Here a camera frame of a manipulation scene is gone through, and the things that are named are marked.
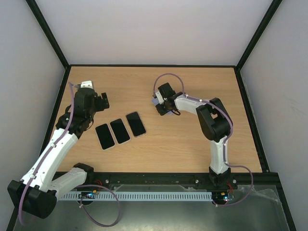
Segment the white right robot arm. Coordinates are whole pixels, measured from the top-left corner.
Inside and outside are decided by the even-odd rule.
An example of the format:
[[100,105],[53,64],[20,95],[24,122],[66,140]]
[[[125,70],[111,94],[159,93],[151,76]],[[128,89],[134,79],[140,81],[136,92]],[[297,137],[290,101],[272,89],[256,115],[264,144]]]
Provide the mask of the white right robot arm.
[[228,163],[228,139],[233,133],[233,123],[219,98],[202,100],[183,92],[176,93],[169,83],[154,91],[155,105],[160,115],[169,112],[180,115],[186,111],[197,115],[203,135],[211,141],[209,180],[214,188],[221,188],[231,175]]

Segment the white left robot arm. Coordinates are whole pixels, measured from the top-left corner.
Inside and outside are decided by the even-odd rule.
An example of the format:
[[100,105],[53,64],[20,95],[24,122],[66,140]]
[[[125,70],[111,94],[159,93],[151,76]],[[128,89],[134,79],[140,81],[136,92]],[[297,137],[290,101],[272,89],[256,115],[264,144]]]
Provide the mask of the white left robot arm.
[[18,209],[38,218],[46,218],[66,193],[93,181],[94,168],[77,163],[64,175],[54,179],[59,165],[69,150],[90,128],[96,112],[109,108],[107,94],[98,95],[93,88],[71,92],[72,103],[59,117],[50,142],[31,169],[19,180],[12,180],[8,193]]

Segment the lilac phone case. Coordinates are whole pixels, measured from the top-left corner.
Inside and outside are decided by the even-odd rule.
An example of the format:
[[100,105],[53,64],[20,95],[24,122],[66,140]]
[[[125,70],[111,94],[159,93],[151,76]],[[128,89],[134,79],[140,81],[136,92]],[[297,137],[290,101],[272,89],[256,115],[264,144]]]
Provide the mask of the lilac phone case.
[[152,98],[152,104],[155,106],[157,112],[161,116],[173,114],[171,110],[166,108],[167,101],[168,101],[168,98],[165,98],[163,104],[156,105],[156,103],[154,102],[154,98]]

